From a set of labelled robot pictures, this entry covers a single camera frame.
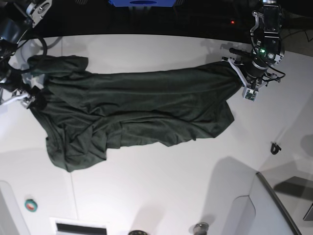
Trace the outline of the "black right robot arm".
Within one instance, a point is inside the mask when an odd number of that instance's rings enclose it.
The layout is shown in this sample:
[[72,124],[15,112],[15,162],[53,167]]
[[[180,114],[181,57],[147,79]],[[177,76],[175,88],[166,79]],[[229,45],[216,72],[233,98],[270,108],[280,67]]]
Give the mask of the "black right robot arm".
[[[0,2],[0,93],[12,94],[8,100],[0,100],[1,106],[20,101],[25,108],[43,109],[46,100],[37,86],[24,83],[22,75],[36,70],[47,57],[48,46],[43,37],[33,34],[32,29],[51,8],[51,0],[2,0]],[[33,66],[25,70],[16,69],[9,60],[23,47],[20,41],[28,42],[32,37],[42,43],[43,54]]]

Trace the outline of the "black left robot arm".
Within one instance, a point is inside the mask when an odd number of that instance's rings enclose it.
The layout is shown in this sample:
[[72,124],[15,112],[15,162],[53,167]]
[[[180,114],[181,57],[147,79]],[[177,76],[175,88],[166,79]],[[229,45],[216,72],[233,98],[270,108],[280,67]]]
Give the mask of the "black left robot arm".
[[240,60],[223,57],[239,76],[243,98],[255,101],[259,90],[270,82],[281,82],[286,74],[276,68],[285,54],[281,39],[282,9],[275,0],[263,0],[259,10],[252,12],[255,25],[250,29],[251,52],[230,48]]

